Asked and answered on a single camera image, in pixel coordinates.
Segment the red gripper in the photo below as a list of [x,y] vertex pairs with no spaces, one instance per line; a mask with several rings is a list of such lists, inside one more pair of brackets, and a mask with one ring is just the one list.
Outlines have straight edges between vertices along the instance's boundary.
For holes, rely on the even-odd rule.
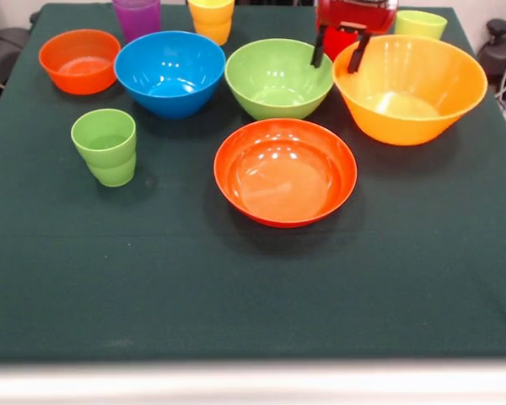
[[398,0],[359,1],[322,0],[317,2],[319,23],[310,65],[319,68],[325,55],[324,40],[328,26],[336,30],[354,30],[361,34],[359,43],[348,63],[347,72],[359,70],[371,34],[384,34],[396,19]]

